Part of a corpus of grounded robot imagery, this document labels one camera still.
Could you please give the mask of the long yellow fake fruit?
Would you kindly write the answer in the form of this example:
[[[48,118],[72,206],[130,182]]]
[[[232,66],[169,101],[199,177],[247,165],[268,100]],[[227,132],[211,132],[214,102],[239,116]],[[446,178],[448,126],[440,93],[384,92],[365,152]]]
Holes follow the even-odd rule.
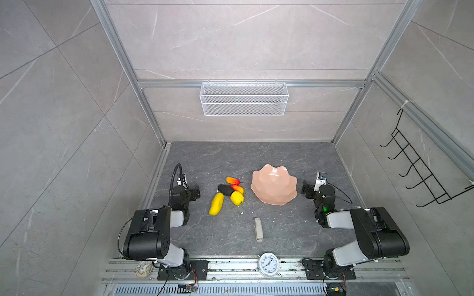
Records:
[[[220,192],[214,196],[211,202],[211,208],[209,210],[210,215],[215,216],[220,213],[223,206],[224,199],[225,199],[225,196]]]

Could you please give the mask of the pink scalloped fruit bowl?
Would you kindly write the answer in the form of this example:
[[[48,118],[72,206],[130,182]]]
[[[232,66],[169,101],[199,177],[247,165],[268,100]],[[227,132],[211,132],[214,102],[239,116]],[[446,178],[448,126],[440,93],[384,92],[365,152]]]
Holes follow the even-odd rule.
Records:
[[[264,165],[252,174],[251,190],[263,203],[283,206],[298,195],[297,178],[291,176],[285,166]]]

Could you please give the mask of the red orange fake mango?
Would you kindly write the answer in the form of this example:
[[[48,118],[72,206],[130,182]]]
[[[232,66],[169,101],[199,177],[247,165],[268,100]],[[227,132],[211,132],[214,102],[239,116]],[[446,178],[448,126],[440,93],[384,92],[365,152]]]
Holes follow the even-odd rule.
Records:
[[[233,177],[227,177],[226,182],[230,185],[237,185],[237,186],[241,184],[241,181],[239,179],[233,178]]]

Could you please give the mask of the yellow fake lemon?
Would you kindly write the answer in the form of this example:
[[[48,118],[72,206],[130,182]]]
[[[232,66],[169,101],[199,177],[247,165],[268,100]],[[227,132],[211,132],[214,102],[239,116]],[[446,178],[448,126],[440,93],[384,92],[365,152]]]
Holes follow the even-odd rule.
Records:
[[[243,202],[244,202],[244,196],[242,193],[238,192],[238,191],[234,191],[231,196],[231,201],[236,205],[236,206],[240,206]]]

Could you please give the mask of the orange yellow fake mango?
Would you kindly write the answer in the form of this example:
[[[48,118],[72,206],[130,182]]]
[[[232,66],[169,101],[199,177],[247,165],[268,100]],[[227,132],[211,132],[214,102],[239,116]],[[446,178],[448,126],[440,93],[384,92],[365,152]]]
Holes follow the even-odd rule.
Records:
[[[239,192],[240,194],[244,194],[244,189],[241,187],[241,186],[238,186],[238,185],[231,185],[231,188],[236,191],[236,192]]]

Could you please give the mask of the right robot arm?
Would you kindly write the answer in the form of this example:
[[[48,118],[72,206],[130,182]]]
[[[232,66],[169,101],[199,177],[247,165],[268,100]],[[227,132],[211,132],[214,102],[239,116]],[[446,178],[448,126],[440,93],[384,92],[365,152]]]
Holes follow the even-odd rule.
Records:
[[[354,265],[409,253],[407,238],[385,208],[336,210],[336,188],[328,182],[311,186],[305,181],[301,194],[314,201],[315,218],[322,228],[355,232],[355,241],[327,250],[322,260],[302,259],[308,279],[355,279]]]

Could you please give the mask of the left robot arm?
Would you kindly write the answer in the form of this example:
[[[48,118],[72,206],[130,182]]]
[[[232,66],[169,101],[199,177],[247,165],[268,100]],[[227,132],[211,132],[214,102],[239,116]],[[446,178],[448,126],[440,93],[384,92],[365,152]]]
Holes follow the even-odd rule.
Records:
[[[199,186],[190,187],[177,163],[169,185],[169,202],[156,209],[137,210],[125,224],[129,226],[123,243],[117,248],[127,260],[150,261],[165,268],[167,276],[186,279],[192,272],[188,252],[173,245],[170,230],[187,225],[190,203],[201,197]]]

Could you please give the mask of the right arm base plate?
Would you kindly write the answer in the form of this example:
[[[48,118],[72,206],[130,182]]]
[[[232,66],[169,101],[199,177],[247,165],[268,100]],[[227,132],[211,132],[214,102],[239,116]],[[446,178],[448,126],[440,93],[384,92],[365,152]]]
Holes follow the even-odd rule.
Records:
[[[354,280],[356,274],[352,266],[333,265],[328,260],[314,260],[304,258],[301,260],[308,280],[339,279]]]

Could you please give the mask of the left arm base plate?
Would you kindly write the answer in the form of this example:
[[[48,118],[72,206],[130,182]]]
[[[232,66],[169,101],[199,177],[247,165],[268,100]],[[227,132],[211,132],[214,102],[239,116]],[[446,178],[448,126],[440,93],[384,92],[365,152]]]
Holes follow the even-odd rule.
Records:
[[[161,265],[158,268],[158,281],[205,281],[207,278],[209,261],[191,260],[185,262],[182,266],[166,268]]]

